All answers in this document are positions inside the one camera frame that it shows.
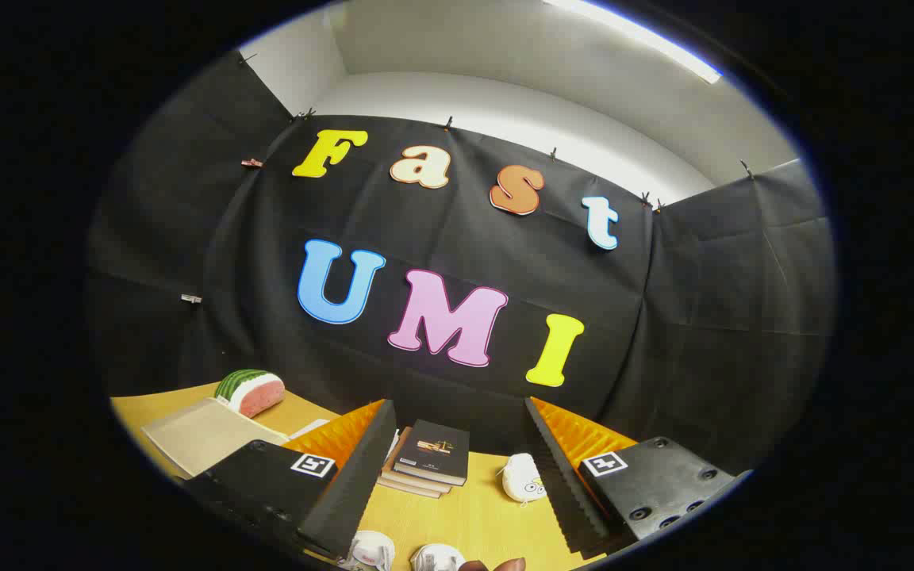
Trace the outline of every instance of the white paper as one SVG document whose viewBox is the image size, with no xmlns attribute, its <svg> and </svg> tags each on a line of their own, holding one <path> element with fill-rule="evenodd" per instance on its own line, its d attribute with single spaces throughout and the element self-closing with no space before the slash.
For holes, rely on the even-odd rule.
<svg viewBox="0 0 914 571">
<path fill-rule="evenodd" d="M 387 463 L 387 458 L 390 458 L 391 453 L 393 453 L 393 449 L 394 449 L 395 446 L 397 445 L 397 440 L 398 440 L 399 438 L 400 438 L 400 429 L 394 429 L 394 441 L 391 442 L 391 444 L 390 444 L 390 449 L 387 451 L 387 455 L 386 455 L 386 457 L 383 459 L 383 463 L 384 463 L 384 464 Z"/>
<path fill-rule="evenodd" d="M 313 422 L 308 423 L 308 425 L 305 425 L 304 427 L 301 428 L 301 430 L 296 431 L 294 434 L 292 434 L 291 436 L 289 436 L 287 438 L 289 440 L 294 440 L 295 438 L 300 437 L 302 434 L 307 433 L 307 431 L 316 429 L 316 427 L 323 426 L 329 422 L 330 422 L 330 420 L 327 420 L 327 419 L 315 419 L 315 420 L 313 420 Z"/>
</svg>

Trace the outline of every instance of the orange foam pad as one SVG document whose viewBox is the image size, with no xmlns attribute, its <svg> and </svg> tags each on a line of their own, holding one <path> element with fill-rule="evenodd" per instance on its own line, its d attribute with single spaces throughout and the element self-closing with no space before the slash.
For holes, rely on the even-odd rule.
<svg viewBox="0 0 914 571">
<path fill-rule="evenodd" d="M 287 441 L 282 446 L 295 452 L 333 458 L 337 464 L 337 473 L 340 474 L 340 470 L 348 462 L 351 452 L 355 451 L 355 446 L 359 445 L 359 440 L 366 434 L 366 429 L 373 422 L 376 412 L 385 400 L 378 399 L 344 416 L 338 416 L 323 426 Z"/>
<path fill-rule="evenodd" d="M 548 404 L 544 400 L 531 397 L 531 402 L 538 409 L 541 418 L 545 420 L 545 425 L 555 437 L 555 441 L 566 455 L 566 459 L 570 460 L 570 465 L 574 467 L 577 478 L 580 478 L 584 488 L 592 498 L 595 498 L 594 491 L 581 477 L 580 463 L 584 462 L 584 458 L 629 448 L 637 444 L 637 441 L 627 438 L 617 431 L 609 430 L 594 420 L 585 419 L 584 416 L 567 411 L 565 408 Z"/>
</svg>

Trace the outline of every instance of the letter m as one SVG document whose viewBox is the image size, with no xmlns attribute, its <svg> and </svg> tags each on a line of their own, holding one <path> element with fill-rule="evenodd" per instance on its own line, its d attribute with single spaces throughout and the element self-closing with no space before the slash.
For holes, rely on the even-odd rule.
<svg viewBox="0 0 914 571">
<path fill-rule="evenodd" d="M 447 351 L 447 357 L 461 365 L 489 365 L 486 348 L 496 315 L 507 305 L 507 295 L 498 289 L 476 288 L 450 311 L 442 276 L 431 271 L 409 270 L 407 282 L 411 285 L 411 297 L 400 328 L 387 337 L 389 343 L 404 351 L 420 350 L 418 326 L 424 324 L 428 353 L 438 354 L 460 334 L 457 344 Z"/>
</svg>

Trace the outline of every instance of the book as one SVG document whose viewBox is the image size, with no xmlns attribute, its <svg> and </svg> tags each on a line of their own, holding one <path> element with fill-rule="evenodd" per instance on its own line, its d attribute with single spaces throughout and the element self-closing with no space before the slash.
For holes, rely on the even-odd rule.
<svg viewBox="0 0 914 571">
<path fill-rule="evenodd" d="M 400 490 L 402 492 L 411 492 L 411 494 L 417 494 L 420 496 L 428 496 L 428 498 L 436 498 L 442 496 L 439 492 L 427 490 L 426 488 L 417 487 L 417 485 L 407 485 L 402 484 L 400 481 L 387 480 L 387 478 L 379 477 L 376 481 L 377 484 L 385 485 L 387 488 L 393 488 L 394 490 Z"/>
<path fill-rule="evenodd" d="M 141 428 L 184 476 L 196 477 L 253 440 L 282 445 L 287 437 L 204 398 Z"/>
<path fill-rule="evenodd" d="M 401 446 L 404 445 L 404 442 L 407 440 L 407 436 L 409 436 L 410 433 L 411 427 L 404 427 L 404 431 L 400 433 L 396 445 L 394 446 L 391 453 L 387 456 L 387 462 L 383 464 L 383 470 L 380 473 L 380 480 L 391 481 L 391 483 L 394 484 L 408 485 L 409 487 L 421 488 L 422 490 L 427 490 L 429 492 L 437 492 L 439 495 L 447 494 L 447 492 L 450 492 L 450 485 L 441 484 L 438 481 L 425 480 L 425 478 L 422 477 L 409 476 L 406 473 L 399 473 L 399 471 L 395 471 L 393 469 L 394 463 L 397 460 L 397 453 L 400 452 Z"/>
<path fill-rule="evenodd" d="M 467 481 L 467 431 L 416 420 L 399 448 L 394 471 L 450 485 Z"/>
</svg>

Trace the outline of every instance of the letter s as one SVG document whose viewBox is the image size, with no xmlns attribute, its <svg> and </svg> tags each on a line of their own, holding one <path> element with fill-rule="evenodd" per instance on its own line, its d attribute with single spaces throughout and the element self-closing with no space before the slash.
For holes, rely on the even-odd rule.
<svg viewBox="0 0 914 571">
<path fill-rule="evenodd" d="M 497 209 L 508 213 L 526 214 L 538 209 L 538 192 L 545 186 L 545 178 L 541 173 L 523 167 L 511 165 L 503 167 L 497 174 L 497 186 L 489 192 L 489 200 Z"/>
</svg>

